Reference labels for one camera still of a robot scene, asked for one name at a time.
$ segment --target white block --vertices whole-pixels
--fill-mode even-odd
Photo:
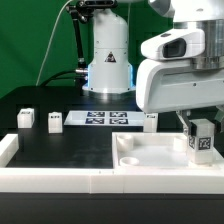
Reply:
[[[89,193],[88,169],[2,168],[0,192]]]
[[[156,133],[158,126],[158,114],[146,114],[144,119],[143,131],[147,133]]]
[[[188,136],[187,156],[195,164],[211,165],[215,125],[207,119],[192,120],[197,127],[196,136]]]
[[[223,194],[224,178],[194,175],[125,175],[124,193]]]
[[[214,136],[215,125],[207,119],[191,120],[197,126],[197,137]]]
[[[62,113],[53,112],[48,114],[48,132],[62,133]]]
[[[8,134],[0,142],[0,167],[5,167],[19,149],[17,134]]]
[[[21,109],[17,115],[18,128],[32,128],[34,123],[34,109]]]
[[[114,170],[96,170],[90,176],[90,193],[123,193],[124,177]]]

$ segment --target green screen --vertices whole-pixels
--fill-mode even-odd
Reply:
[[[1,0],[0,3],[0,97],[20,86],[35,85],[48,41],[65,0]],[[128,20],[129,4],[113,11]],[[93,58],[92,22],[81,24],[84,55]],[[171,20],[157,15],[147,1],[130,5],[129,62],[134,74],[144,57],[144,40],[172,27]],[[74,29],[70,15],[61,15],[40,83],[57,72],[77,67]],[[54,81],[50,85],[74,85],[73,80]]]

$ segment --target black table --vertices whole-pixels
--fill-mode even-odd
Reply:
[[[21,108],[35,108],[32,129],[17,129]],[[21,87],[0,100],[0,136],[18,133],[20,149],[8,167],[112,168],[112,132],[142,127],[64,127],[48,134],[48,113],[70,110],[139,111],[135,99],[106,102],[79,95],[73,87]],[[213,117],[214,108],[198,110]],[[161,114],[159,131],[182,131],[175,113]],[[222,152],[223,135],[216,136]],[[0,193],[0,222],[6,223],[223,223],[223,195]]]

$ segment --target black cable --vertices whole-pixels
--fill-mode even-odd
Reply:
[[[58,76],[61,76],[61,75],[65,75],[65,74],[75,74],[75,70],[68,70],[68,71],[62,71],[62,72],[58,72],[56,73],[55,75],[51,76],[49,79],[45,80],[44,82],[42,82],[40,84],[40,86],[46,86],[51,80],[57,78]]]
[[[71,18],[73,21],[73,27],[75,30],[76,47],[77,47],[77,53],[78,53],[78,67],[86,68],[86,62],[84,59],[83,48],[82,48],[81,32],[79,27],[79,12],[77,11],[77,8],[71,4],[68,4],[67,11],[71,15]]]
[[[75,77],[60,77],[60,78],[54,78],[54,79],[51,79],[51,81],[55,81],[55,80],[63,80],[63,79],[75,79]]]

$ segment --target small white cube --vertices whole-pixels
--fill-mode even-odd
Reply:
[[[143,131],[146,133],[156,133],[158,126],[158,114],[146,114],[144,119]]]
[[[53,112],[48,114],[48,132],[62,133],[62,113]]]
[[[17,115],[18,128],[32,128],[34,120],[33,108],[21,109]]]
[[[192,120],[196,136],[188,136],[187,156],[195,164],[212,164],[215,125],[207,119]]]

